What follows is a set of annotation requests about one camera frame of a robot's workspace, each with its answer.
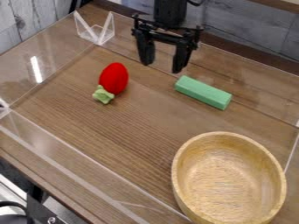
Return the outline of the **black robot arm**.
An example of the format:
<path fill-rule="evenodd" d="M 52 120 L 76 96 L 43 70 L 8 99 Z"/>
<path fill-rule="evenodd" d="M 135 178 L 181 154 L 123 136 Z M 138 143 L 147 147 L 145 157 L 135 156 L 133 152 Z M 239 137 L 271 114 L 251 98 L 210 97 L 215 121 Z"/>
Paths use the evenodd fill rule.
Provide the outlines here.
<path fill-rule="evenodd" d="M 154 0 L 154 14 L 135 13 L 133 36 L 141 62 L 149 66 L 155 62 L 155 42 L 175 46 L 173 73 L 178 74 L 189 65 L 193 51 L 199 48 L 203 28 L 186 21 L 187 4 L 201 6 L 193 0 Z"/>

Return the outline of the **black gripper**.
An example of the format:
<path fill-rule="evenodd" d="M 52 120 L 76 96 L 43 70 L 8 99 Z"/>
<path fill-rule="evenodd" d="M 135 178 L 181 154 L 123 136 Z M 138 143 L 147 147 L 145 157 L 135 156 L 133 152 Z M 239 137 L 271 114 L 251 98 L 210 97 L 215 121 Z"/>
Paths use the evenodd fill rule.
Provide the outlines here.
<path fill-rule="evenodd" d="M 178 74 L 189 64 L 193 51 L 199 47 L 203 28 L 198 25 L 191 27 L 186 22 L 182 25 L 166 25 L 157 22 L 151 15 L 139 13 L 133 19 L 133 36 L 137 38 L 142 63 L 149 66 L 155 61 L 155 42 L 174 45 L 173 72 Z"/>

